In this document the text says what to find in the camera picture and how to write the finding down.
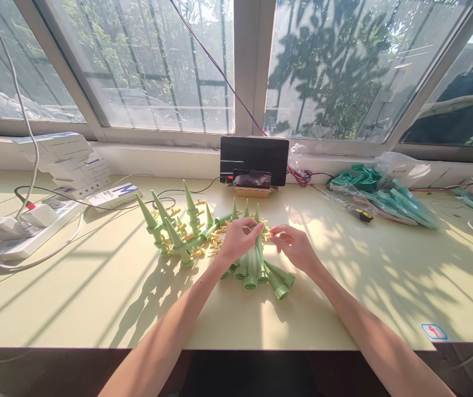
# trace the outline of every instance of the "white power strip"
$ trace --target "white power strip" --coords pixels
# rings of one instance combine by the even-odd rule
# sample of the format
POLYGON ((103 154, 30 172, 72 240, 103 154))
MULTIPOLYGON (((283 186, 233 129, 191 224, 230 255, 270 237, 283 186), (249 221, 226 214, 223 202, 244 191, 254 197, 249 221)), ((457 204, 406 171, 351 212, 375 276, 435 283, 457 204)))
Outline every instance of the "white power strip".
POLYGON ((28 258, 84 208, 85 205, 76 201, 67 201, 63 207, 54 210, 60 217, 35 236, 0 242, 0 261, 7 262, 28 258))

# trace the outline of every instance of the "hand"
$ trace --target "hand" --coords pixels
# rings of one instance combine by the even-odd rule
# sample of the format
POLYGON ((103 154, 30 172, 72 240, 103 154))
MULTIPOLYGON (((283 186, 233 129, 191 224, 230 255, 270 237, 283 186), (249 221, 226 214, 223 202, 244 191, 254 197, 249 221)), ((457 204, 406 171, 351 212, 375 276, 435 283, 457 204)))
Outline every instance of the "hand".
POLYGON ((284 224, 271 228, 270 233, 272 236, 269 241, 277 246, 278 253, 282 250, 295 267, 310 277, 316 270, 323 267, 308 236, 302 230, 284 224))
POLYGON ((255 239, 263 229, 264 224, 257 223, 251 217, 232 221, 227 226, 220 254, 230 261, 229 265, 234 263, 254 246, 255 239))

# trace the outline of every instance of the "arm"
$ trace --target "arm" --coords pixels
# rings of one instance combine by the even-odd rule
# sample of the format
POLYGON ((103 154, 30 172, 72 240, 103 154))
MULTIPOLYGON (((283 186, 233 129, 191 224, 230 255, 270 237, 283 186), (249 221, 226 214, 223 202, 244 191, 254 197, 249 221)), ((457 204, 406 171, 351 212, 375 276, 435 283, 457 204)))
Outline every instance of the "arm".
POLYGON ((325 269, 306 233, 275 226, 277 250, 312 278, 326 295, 374 373, 392 396, 455 397, 442 380, 383 321, 354 299, 325 269))
POLYGON ((256 227, 249 235, 245 235, 242 227, 256 225, 253 218, 230 223, 222 249, 209 268, 128 354, 99 397, 151 397, 159 394, 214 286, 229 266, 253 246, 264 225, 256 227))

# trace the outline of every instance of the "window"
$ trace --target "window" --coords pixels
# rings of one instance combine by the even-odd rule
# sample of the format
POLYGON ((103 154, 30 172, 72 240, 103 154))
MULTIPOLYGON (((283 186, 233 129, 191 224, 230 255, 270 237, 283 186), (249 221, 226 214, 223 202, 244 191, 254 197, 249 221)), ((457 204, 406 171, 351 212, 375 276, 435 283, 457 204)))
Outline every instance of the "window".
POLYGON ((265 129, 385 142, 471 5, 278 0, 265 129))
MULTIPOLYGON (((234 97, 170 1, 45 3, 103 126, 234 133, 234 97)), ((176 5, 234 85, 232 0, 176 5)))
POLYGON ((473 146, 473 35, 401 142, 473 146))
MULTIPOLYGON (((473 0, 0 0, 0 28, 36 133, 473 161, 473 0)), ((0 46, 0 134, 21 118, 0 46)))
MULTIPOLYGON (((0 30, 11 52, 31 120, 83 123, 85 119, 12 0, 0 0, 0 30)), ((0 119, 22 119, 0 42, 0 119)))

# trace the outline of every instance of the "stack of boxes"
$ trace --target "stack of boxes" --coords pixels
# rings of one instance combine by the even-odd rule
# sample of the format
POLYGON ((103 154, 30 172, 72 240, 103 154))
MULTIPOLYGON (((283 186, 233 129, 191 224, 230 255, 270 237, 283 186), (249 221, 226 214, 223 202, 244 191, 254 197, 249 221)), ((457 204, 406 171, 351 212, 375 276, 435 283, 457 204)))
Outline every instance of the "stack of boxes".
MULTIPOLYGON (((105 159, 98 157, 86 139, 75 132, 35 137, 39 148, 38 169, 52 174, 55 189, 69 198, 82 199, 109 184, 111 171, 105 159)), ((14 138, 23 155, 35 161, 32 139, 14 138)))

